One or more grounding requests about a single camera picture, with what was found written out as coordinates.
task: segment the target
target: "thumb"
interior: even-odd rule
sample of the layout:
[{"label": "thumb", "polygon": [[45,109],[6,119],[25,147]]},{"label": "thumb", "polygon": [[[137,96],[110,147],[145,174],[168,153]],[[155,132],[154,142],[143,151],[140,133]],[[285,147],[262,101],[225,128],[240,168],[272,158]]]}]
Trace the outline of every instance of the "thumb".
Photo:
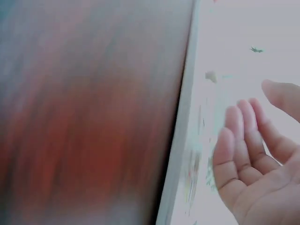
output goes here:
[{"label": "thumb", "polygon": [[300,87],[292,83],[262,82],[268,101],[300,122]]}]

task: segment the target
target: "palm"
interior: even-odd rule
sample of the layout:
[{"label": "palm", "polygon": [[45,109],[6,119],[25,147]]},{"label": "palm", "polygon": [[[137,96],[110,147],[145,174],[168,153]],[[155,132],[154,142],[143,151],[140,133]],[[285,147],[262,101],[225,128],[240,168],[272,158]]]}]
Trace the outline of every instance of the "palm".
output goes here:
[{"label": "palm", "polygon": [[[266,155],[262,138],[283,166]],[[240,225],[299,223],[299,147],[280,135],[256,99],[228,108],[213,167],[219,194]]]}]

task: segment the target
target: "hand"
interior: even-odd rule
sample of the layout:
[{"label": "hand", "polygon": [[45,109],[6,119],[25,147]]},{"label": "hand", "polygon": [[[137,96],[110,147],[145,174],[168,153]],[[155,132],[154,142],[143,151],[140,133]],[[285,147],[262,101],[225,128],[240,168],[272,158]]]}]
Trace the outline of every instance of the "hand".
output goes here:
[{"label": "hand", "polygon": [[[271,104],[300,122],[300,87],[264,81],[262,89]],[[282,165],[266,155],[263,140]],[[227,109],[213,171],[239,225],[300,224],[300,146],[276,130],[256,99]]]}]

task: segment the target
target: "blurred object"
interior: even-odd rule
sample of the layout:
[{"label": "blurred object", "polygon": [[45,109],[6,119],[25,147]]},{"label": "blurred object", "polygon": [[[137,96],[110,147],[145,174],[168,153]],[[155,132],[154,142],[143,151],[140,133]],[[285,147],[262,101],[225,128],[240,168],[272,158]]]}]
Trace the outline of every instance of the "blurred object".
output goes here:
[{"label": "blurred object", "polygon": [[1,224],[153,224],[193,1],[12,2],[0,21]]},{"label": "blurred object", "polygon": [[205,73],[205,79],[211,80],[213,83],[217,83],[218,79],[214,71],[209,71]]}]

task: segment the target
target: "finger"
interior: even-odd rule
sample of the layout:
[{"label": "finger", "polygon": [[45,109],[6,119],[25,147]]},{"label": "finger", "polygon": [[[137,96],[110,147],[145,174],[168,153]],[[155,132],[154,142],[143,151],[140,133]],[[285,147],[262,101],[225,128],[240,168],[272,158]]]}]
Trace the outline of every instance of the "finger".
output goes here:
[{"label": "finger", "polygon": [[250,103],[256,115],[258,130],[266,142],[270,153],[280,163],[286,163],[293,154],[299,152],[299,146],[278,132],[265,115],[257,99],[251,99]]},{"label": "finger", "polygon": [[262,90],[269,102],[300,122],[300,87],[291,83],[262,82]]},{"label": "finger", "polygon": [[251,166],[248,149],[244,140],[244,120],[237,106],[226,110],[225,127],[230,129],[234,135],[235,148],[233,160],[236,165],[239,179],[246,185],[256,182],[261,173]]},{"label": "finger", "polygon": [[216,187],[231,212],[238,196],[246,188],[246,184],[239,180],[233,154],[234,135],[231,130],[223,128],[214,149],[212,164]]},{"label": "finger", "polygon": [[263,140],[258,131],[255,112],[251,104],[246,100],[238,102],[244,118],[245,142],[248,149],[251,165],[261,174],[269,173],[280,167],[278,162],[268,156],[264,150]]}]

